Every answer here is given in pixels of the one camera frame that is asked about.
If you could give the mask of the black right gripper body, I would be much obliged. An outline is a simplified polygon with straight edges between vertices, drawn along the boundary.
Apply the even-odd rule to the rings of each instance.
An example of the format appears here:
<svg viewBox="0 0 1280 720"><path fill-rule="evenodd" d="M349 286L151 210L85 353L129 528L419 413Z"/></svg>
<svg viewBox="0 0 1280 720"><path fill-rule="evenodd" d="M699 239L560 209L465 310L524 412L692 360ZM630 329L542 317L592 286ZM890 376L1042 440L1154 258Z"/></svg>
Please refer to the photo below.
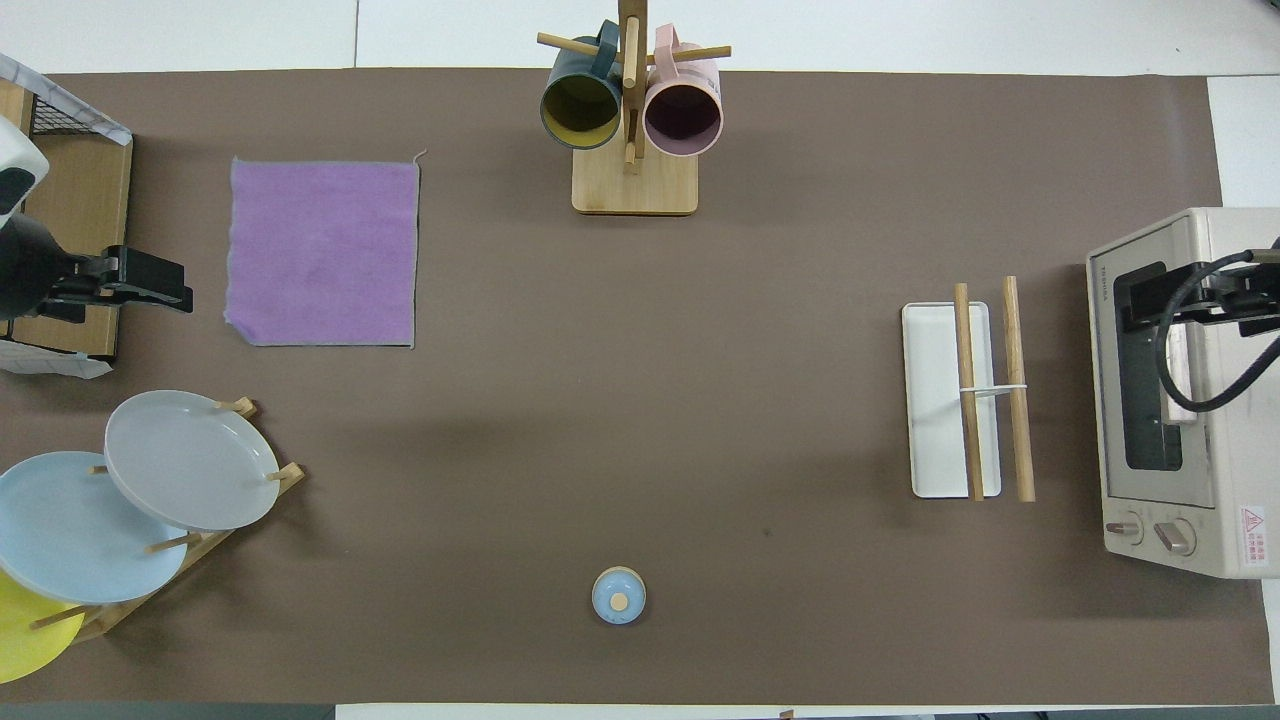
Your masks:
<svg viewBox="0 0 1280 720"><path fill-rule="evenodd" d="M1217 273L1217 319L1239 325L1240 336L1280 331L1280 263L1263 263Z"/></svg>

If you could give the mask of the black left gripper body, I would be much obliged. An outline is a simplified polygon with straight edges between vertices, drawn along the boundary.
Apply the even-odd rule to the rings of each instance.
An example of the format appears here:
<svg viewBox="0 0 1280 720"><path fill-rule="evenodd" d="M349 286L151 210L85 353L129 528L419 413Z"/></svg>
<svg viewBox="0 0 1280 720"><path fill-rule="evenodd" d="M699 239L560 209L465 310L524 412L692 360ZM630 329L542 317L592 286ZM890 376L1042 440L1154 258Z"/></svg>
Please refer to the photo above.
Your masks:
<svg viewBox="0 0 1280 720"><path fill-rule="evenodd" d="M65 252L27 215L0 228L0 322L47 316L83 323L87 306L105 306L93 279L76 272L84 258Z"/></svg>

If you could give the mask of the purple and grey towel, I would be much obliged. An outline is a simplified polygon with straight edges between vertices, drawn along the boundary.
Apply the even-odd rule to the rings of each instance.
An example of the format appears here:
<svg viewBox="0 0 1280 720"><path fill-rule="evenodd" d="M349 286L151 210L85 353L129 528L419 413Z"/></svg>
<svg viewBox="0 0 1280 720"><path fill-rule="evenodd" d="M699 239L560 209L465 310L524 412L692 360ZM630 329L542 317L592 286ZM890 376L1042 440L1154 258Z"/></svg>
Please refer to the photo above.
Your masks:
<svg viewBox="0 0 1280 720"><path fill-rule="evenodd" d="M415 342L416 161L230 164L225 322L250 345Z"/></svg>

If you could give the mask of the white towel rack wooden bars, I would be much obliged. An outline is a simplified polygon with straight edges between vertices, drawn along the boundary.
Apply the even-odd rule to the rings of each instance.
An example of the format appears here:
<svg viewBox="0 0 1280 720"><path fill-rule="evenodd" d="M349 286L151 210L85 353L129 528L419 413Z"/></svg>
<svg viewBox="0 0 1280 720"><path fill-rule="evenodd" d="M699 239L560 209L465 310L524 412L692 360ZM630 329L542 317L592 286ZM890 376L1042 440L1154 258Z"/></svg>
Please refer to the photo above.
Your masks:
<svg viewBox="0 0 1280 720"><path fill-rule="evenodd" d="M911 492L918 498L983 501L1004 488L996 404L1007 398L1012 480L1036 501L1027 369L1018 279L1004 278L1006 375L995 377L995 340L986 304L957 283L948 302L905 304L904 389Z"/></svg>

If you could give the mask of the wooden shelf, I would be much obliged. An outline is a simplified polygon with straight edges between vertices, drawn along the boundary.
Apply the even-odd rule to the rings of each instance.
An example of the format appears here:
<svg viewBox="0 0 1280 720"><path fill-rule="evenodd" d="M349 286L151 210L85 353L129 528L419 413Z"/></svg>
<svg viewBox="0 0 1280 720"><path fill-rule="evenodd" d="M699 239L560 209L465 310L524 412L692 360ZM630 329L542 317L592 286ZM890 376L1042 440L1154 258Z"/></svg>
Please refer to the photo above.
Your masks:
<svg viewBox="0 0 1280 720"><path fill-rule="evenodd" d="M44 223L72 254L99 255L125 242L132 145L100 135L31 136L32 95L0 79L0 114L23 129L49 159L50 173L22 210ZM0 322L0 340L87 354L111 361L116 355L119 310L91 306L81 324L45 316Z"/></svg>

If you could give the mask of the white patterned paper sheet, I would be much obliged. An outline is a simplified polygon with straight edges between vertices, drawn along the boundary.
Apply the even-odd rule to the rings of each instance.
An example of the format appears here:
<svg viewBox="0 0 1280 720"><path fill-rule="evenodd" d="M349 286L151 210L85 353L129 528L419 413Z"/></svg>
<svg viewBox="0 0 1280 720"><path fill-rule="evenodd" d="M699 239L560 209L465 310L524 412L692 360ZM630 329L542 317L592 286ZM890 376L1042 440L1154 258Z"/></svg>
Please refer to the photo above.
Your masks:
<svg viewBox="0 0 1280 720"><path fill-rule="evenodd" d="M63 88L49 77L42 76L4 53L0 53L0 78L9 81L31 95L38 95L49 104L74 117L90 127L93 131L92 135L100 135L120 146L128 146L133 142L133 135L127 127Z"/></svg>
<svg viewBox="0 0 1280 720"><path fill-rule="evenodd" d="M0 340L0 370L19 375L55 374L90 380L110 373L113 368L87 354Z"/></svg>

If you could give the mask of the beige toaster oven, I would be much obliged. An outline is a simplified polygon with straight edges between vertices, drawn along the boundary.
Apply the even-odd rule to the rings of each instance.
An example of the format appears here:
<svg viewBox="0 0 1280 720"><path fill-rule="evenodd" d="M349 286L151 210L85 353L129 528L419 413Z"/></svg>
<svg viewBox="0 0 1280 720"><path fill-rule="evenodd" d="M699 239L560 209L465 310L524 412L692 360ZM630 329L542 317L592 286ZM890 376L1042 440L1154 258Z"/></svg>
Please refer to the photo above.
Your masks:
<svg viewBox="0 0 1280 720"><path fill-rule="evenodd" d="M1189 208L1085 261L1103 543L1107 551L1231 579L1280 579L1280 357L1224 396L1280 331L1240 336L1213 314L1170 313L1219 272L1280 263L1280 208ZM1124 333L1120 275L1199 268L1155 333Z"/></svg>

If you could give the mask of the light blue plate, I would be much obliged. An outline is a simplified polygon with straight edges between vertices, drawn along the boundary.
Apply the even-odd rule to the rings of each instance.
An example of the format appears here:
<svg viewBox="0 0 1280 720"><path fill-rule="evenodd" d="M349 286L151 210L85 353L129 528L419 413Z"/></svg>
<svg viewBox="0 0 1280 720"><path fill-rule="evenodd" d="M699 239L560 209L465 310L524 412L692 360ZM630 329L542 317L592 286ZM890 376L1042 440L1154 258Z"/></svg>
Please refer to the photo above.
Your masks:
<svg viewBox="0 0 1280 720"><path fill-rule="evenodd" d="M147 548L182 537L137 509L102 466L101 454L56 451L0 474L0 568L20 585L69 603L122 603L163 588L186 547Z"/></svg>

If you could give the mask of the yellow plate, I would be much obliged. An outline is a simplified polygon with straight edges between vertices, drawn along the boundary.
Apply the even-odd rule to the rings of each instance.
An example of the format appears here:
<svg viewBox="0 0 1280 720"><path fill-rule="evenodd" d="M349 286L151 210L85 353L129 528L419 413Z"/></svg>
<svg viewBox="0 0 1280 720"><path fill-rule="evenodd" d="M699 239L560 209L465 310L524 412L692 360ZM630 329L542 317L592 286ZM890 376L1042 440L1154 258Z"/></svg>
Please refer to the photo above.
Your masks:
<svg viewBox="0 0 1280 720"><path fill-rule="evenodd" d="M83 614L31 628L70 609L72 603L29 591L0 570L0 684L45 667L70 646L81 632Z"/></svg>

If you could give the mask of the dark teal mug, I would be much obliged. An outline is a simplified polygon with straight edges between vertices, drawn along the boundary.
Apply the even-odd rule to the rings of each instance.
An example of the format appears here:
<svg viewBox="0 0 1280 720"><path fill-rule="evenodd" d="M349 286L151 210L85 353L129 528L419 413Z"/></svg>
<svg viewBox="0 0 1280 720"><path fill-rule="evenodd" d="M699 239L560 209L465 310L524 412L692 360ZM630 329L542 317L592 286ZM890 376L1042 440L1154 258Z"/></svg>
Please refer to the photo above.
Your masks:
<svg viewBox="0 0 1280 720"><path fill-rule="evenodd" d="M611 141L620 128L620 26L603 20L595 36L577 41L590 51L559 50L541 95L540 118L552 138L568 149L588 150Z"/></svg>

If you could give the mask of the wooden mug tree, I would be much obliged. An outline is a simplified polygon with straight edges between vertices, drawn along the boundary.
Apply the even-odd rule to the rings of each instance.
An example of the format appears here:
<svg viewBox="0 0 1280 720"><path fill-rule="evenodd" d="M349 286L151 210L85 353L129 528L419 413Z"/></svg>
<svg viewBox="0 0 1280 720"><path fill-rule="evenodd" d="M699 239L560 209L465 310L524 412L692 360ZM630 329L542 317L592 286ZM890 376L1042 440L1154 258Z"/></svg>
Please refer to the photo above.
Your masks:
<svg viewBox="0 0 1280 720"><path fill-rule="evenodd" d="M655 32L659 26L655 29L648 26L648 0L616 0L616 5L617 17L609 20L620 26L617 61L621 64L623 87L620 128L600 147L570 149L571 205L575 211L588 215L687 217L698 209L699 158L705 152L677 158L654 149L646 141L643 105L648 73L655 63ZM590 51L577 38L549 33L540 33L538 42L556 47L558 53L562 49ZM675 58L714 59L718 64L732 54L730 46L698 46L698 50L676 53Z"/></svg>

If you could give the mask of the brown table mat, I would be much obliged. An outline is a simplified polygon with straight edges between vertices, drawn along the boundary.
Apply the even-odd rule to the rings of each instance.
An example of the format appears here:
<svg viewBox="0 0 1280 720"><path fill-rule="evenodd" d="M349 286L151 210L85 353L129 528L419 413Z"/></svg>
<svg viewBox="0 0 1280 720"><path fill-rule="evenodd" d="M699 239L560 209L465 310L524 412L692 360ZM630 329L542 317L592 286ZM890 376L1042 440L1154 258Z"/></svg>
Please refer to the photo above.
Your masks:
<svg viewBox="0 0 1280 720"><path fill-rule="evenodd" d="M1188 77L728 73L685 218L582 217L544 70L61 76L134 133L132 246L189 315L122 313L95 380L0 373L0 470L93 450L146 389L250 396L307 469L50 701L1261 705L1260 584L1105 548L1085 255L1220 202ZM224 320L230 164L422 154L412 348ZM1036 501L910 486L905 304L1018 279ZM646 609L591 607L607 568Z"/></svg>

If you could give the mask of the pink mug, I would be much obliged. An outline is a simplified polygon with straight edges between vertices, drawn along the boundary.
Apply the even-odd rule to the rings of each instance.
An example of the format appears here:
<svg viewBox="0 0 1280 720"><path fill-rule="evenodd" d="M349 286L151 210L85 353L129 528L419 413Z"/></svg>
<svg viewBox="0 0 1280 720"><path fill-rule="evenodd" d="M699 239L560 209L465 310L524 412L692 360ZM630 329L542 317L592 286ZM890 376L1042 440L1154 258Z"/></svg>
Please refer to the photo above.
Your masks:
<svg viewBox="0 0 1280 720"><path fill-rule="evenodd" d="M655 63L648 73L643 131L657 150L692 158L721 136L723 99L717 60L677 60L676 53L698 50L678 38L675 24L655 31Z"/></svg>

